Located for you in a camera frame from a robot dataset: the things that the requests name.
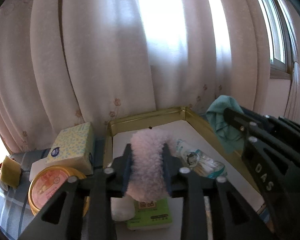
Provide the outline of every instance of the yellow sponge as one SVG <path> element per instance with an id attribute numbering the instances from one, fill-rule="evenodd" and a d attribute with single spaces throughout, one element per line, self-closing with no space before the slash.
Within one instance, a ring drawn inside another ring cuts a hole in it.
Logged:
<path id="1" fill-rule="evenodd" d="M 21 166 L 8 156 L 2 162 L 0 180 L 16 189 L 19 186 Z"/>

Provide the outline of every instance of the teal cloth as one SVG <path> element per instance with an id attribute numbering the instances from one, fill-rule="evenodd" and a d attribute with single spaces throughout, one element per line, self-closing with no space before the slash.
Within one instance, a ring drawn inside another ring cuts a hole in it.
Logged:
<path id="1" fill-rule="evenodd" d="M 232 153 L 234 150 L 243 149 L 244 140 L 242 133 L 223 119 L 223 111 L 227 107 L 243 114 L 241 107 L 234 98 L 222 95 L 209 106 L 206 116 L 226 153 Z"/>

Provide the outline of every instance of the fluffy pink cloth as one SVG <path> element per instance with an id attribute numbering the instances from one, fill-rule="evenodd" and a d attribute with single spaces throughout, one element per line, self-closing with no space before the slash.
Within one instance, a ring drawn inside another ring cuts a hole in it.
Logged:
<path id="1" fill-rule="evenodd" d="M 142 130 L 131 138 L 133 165 L 127 194 L 139 202 L 157 201 L 168 196 L 163 180 L 162 148 L 168 144 L 174 155 L 176 142 L 162 130 Z"/>

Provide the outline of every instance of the plaid tablecloth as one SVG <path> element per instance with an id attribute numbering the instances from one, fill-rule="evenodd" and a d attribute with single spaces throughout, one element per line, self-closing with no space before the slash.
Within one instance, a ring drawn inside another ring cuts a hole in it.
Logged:
<path id="1" fill-rule="evenodd" d="M 94 169 L 102 167 L 104 140 L 96 140 Z M 18 239 L 26 226 L 33 219 L 28 202 L 28 190 L 30 186 L 29 175 L 33 162 L 47 157 L 50 149 L 32 151 L 27 153 L 13 154 L 14 158 L 21 164 L 23 172 L 20 184 L 16 190 L 10 187 L 8 192 L 0 189 L 0 229 L 9 240 Z M 87 239 L 87 226 L 83 225 L 82 239 Z"/>

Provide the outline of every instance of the round container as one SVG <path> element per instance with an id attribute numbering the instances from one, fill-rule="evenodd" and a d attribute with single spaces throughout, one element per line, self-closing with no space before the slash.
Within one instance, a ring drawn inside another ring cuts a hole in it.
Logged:
<path id="1" fill-rule="evenodd" d="M 70 176 L 85 179 L 86 176 L 80 171 L 64 166 L 50 166 L 39 172 L 30 184 L 28 200 L 31 211 L 36 215 L 53 194 Z M 86 198 L 83 216 L 89 208 L 89 197 Z"/>

